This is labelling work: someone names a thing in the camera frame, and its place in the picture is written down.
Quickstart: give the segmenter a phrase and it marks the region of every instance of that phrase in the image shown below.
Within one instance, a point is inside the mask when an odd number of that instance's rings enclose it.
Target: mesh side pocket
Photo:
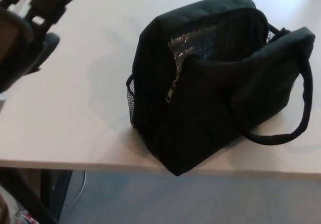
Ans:
[[[129,116],[130,116],[130,123],[134,127],[134,123],[132,120],[132,116],[134,113],[134,107],[135,107],[135,88],[134,88],[134,80],[131,79],[129,85],[127,85],[127,101],[128,101],[128,107],[129,107]]]

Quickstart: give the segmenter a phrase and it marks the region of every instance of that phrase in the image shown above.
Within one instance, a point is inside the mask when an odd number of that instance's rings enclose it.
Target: table surface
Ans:
[[[76,0],[52,31],[58,49],[42,71],[8,92],[0,115],[0,166],[164,171],[129,122],[125,82],[139,34],[156,16],[200,0]],[[232,143],[191,173],[321,178],[321,0],[254,0],[277,28],[307,26],[317,38],[310,62],[314,99],[307,131],[267,147]],[[260,134],[292,131],[299,123],[302,79],[280,114]]]

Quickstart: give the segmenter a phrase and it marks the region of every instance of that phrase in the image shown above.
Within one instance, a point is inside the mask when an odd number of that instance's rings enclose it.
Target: floor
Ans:
[[[320,224],[321,182],[74,172],[63,224]]]

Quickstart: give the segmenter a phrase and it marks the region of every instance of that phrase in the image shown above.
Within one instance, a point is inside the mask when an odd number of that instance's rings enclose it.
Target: black bag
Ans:
[[[142,32],[127,85],[130,121],[175,175],[244,135],[263,145],[308,125],[315,35],[278,31],[251,0],[205,0],[156,17]],[[281,111],[304,79],[304,113],[291,134],[250,129]]]

